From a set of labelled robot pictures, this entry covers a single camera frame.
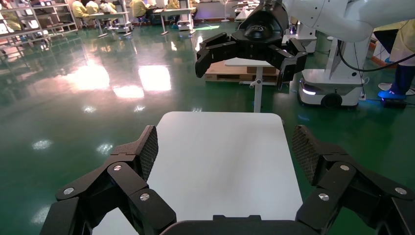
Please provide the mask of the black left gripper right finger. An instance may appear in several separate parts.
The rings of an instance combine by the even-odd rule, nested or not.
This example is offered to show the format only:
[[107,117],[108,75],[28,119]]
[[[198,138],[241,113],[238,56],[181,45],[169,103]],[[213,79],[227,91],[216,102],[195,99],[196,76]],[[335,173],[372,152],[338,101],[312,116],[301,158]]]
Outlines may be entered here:
[[378,235],[415,232],[415,193],[357,163],[339,145],[318,140],[304,125],[294,128],[292,149],[314,190],[296,221],[314,234],[328,233],[342,208],[353,211]]

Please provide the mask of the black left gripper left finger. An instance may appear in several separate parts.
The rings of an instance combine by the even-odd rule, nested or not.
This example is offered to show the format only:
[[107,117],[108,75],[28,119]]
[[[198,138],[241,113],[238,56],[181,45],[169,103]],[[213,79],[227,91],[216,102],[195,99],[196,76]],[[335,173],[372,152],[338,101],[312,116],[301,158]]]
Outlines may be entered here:
[[105,215],[120,209],[140,235],[160,235],[177,221],[173,209],[147,181],[158,154],[157,129],[117,146],[103,165],[56,192],[41,234],[90,235]]

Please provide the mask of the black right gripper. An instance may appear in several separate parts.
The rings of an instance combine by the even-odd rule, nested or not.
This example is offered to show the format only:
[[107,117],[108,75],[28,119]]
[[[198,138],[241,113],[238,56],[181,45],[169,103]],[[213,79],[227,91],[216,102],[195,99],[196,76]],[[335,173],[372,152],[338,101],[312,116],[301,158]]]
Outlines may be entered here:
[[280,90],[282,83],[304,70],[307,59],[306,49],[296,38],[279,48],[287,27],[288,14],[282,3],[260,3],[234,33],[223,32],[199,43],[196,76],[201,78],[216,62],[236,57],[265,61],[267,56],[267,62],[279,71],[276,86]]

